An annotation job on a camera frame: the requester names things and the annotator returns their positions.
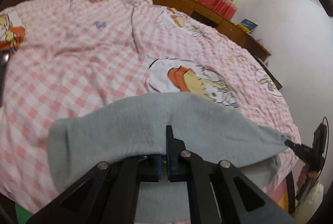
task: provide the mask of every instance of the bed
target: bed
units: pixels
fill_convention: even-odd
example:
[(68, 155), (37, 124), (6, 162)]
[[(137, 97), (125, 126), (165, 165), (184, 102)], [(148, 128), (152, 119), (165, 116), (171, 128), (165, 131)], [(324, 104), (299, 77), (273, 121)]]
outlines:
[[(12, 29), (3, 88), (0, 192), (32, 213), (59, 194), (46, 152), (55, 120), (149, 91), (184, 91), (186, 71), (205, 76), (209, 100), (300, 143), (284, 98), (255, 58), (175, 8), (152, 0), (31, 0), (1, 15), (24, 31)], [(262, 187), (267, 194), (297, 161), (291, 150), (279, 157), (278, 173)]]

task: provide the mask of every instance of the human hand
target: human hand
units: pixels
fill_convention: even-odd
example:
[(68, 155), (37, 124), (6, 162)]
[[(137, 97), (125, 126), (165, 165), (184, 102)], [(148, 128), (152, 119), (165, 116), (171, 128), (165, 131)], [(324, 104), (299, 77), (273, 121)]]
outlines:
[(303, 184), (305, 184), (307, 176), (313, 178), (314, 180), (317, 180), (317, 178), (319, 176), (319, 173), (317, 171), (311, 171), (307, 174), (306, 169), (307, 169), (306, 166), (304, 166), (302, 168), (302, 171), (301, 171), (299, 177), (298, 177), (298, 180), (297, 180), (297, 183), (296, 183), (298, 188), (300, 188)]

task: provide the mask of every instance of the silver bolt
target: silver bolt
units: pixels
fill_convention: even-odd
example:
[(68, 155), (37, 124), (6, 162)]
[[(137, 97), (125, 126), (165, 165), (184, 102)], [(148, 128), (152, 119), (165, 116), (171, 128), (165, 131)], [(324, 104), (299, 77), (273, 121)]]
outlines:
[(220, 161), (220, 165), (221, 165), (221, 167), (227, 169), (227, 168), (230, 168), (231, 163), (228, 160), (222, 160), (222, 161)]
[(189, 152), (189, 151), (187, 151), (187, 150), (183, 150), (183, 151), (180, 153), (180, 155), (181, 155), (182, 157), (186, 157), (186, 158), (188, 158), (188, 157), (191, 156), (191, 152)]
[(109, 163), (102, 161), (97, 164), (97, 167), (101, 170), (107, 169), (109, 167)]

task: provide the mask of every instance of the pink checkered bedsheet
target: pink checkered bedsheet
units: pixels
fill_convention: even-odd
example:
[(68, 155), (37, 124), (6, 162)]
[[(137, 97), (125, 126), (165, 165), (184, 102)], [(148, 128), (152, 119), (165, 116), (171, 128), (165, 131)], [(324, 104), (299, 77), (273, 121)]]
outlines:
[[(259, 82), (259, 64), (211, 27), (192, 20), (201, 37), (166, 29), (165, 8), (151, 0), (33, 0), (15, 10), (26, 38), (9, 62), (0, 108), (0, 191), (30, 212), (58, 195), (46, 151), (51, 124), (146, 93), (149, 65), (158, 58), (191, 60), (218, 72), (237, 92), (245, 117), (300, 142), (284, 99)], [(290, 150), (279, 156), (280, 171), (266, 193), (297, 160)]]

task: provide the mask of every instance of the bedsheet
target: bedsheet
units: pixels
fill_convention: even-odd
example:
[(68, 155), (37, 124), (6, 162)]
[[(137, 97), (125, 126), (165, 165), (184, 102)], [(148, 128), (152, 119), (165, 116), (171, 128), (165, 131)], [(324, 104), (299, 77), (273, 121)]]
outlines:
[[(286, 102), (249, 52), (187, 15), (152, 0), (32, 0), (1, 14), (13, 10), (25, 38), (9, 61), (0, 108), (0, 191), (32, 213), (59, 194), (47, 161), (51, 124), (146, 93), (149, 67), (158, 59), (217, 73), (235, 93), (237, 106), (230, 108), (300, 143)], [(193, 77), (195, 69), (186, 66)], [(279, 158), (280, 171), (266, 193), (297, 161), (290, 149)]]

